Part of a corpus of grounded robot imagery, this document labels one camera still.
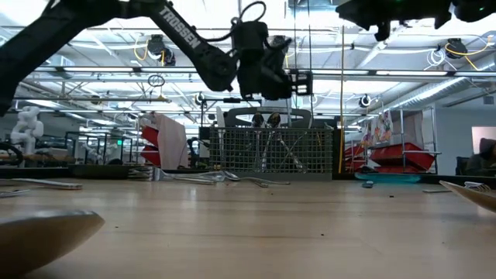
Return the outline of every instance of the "wire mesh basket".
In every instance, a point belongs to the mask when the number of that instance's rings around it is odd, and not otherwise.
[[[211,128],[210,168],[250,173],[331,174],[332,130]]]

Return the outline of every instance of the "ceiling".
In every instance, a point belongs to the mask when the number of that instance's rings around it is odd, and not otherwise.
[[[198,27],[198,33],[204,38],[220,37],[229,31],[230,20],[238,16],[242,7],[249,5],[251,0],[182,0],[174,2],[174,8],[191,25]],[[465,23],[452,19],[438,30],[433,29],[432,19],[409,22],[408,27],[399,26],[393,22],[393,33],[386,43],[378,43],[374,39],[377,28],[363,30],[351,22],[339,19],[333,11],[335,6],[330,0],[302,2],[299,8],[288,8],[287,0],[266,1],[267,12],[263,21],[270,29],[270,35],[285,35],[294,39],[290,45],[287,61],[284,67],[305,69],[374,69],[374,70],[406,70],[406,71],[456,71],[467,69],[465,59],[443,59],[436,56],[434,50],[444,47],[449,38],[461,38],[469,52],[480,53],[470,56],[470,60],[478,61],[488,55],[494,55],[496,48],[488,40],[496,34],[494,24],[496,15],[479,22]],[[0,0],[0,42],[17,34],[26,25],[40,16],[47,1],[45,0]],[[256,18],[261,13],[260,6],[254,6],[246,12],[243,19]],[[72,39],[70,44],[62,47],[58,54],[71,61],[76,67],[160,67],[160,61],[147,55],[144,46],[152,34],[162,34],[157,26],[148,18],[112,19],[102,26],[87,29]],[[176,67],[192,67],[191,61],[166,37],[166,45],[176,56]],[[341,59],[342,43],[344,43],[344,60]],[[230,49],[230,40],[213,43],[225,52]],[[103,102],[98,109],[133,109],[133,110],[164,110],[164,111],[198,111],[194,96],[202,92],[209,98],[225,98],[239,96],[236,82],[233,92],[211,92],[194,74],[167,74],[174,80],[159,88],[149,88],[146,79],[149,75],[140,77],[143,81],[126,81],[129,74],[103,74],[107,78],[117,78],[119,81],[106,82],[62,82],[49,81],[53,76],[46,73],[34,73],[26,79],[30,88],[20,88],[18,96],[64,95],[65,98],[90,97],[100,95],[103,98],[131,98],[128,102]],[[75,77],[92,77],[89,73],[76,74]],[[358,98],[368,94],[375,98],[372,109],[400,98],[402,95],[426,84],[424,81],[395,80],[347,80],[343,83],[343,98],[345,112],[367,112],[358,106]],[[481,82],[477,86],[485,88],[489,83]],[[315,77],[312,100],[308,97],[299,98],[294,103],[299,108],[320,112],[337,112],[340,108],[341,83],[325,76]],[[450,98],[465,98],[468,91]],[[147,102],[142,99],[164,96],[172,100],[164,102]],[[67,108],[96,109],[89,102],[64,102]],[[256,104],[222,104],[222,109]],[[115,115],[101,114],[104,119],[115,118]]]

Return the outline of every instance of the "wooden table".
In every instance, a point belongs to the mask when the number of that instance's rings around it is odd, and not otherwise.
[[[79,181],[2,216],[91,209],[104,227],[27,278],[494,278],[496,214],[421,185]]]

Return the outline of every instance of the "wall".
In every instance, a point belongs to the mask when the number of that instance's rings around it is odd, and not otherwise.
[[[54,117],[48,113],[41,113],[38,120],[43,122],[46,136],[65,136],[66,132],[79,131],[79,122],[70,117]],[[17,115],[9,113],[0,118],[0,140],[5,140],[5,135],[10,134],[17,123]]]
[[[496,110],[438,108],[436,128],[439,174],[454,175],[456,157],[470,157],[473,152],[472,127],[496,126]]]

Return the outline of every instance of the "white robot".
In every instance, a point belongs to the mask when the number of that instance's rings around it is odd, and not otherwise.
[[[10,134],[12,144],[24,143],[24,154],[34,153],[36,138],[43,135],[43,123],[38,121],[40,108],[27,106],[17,115],[19,119]]]

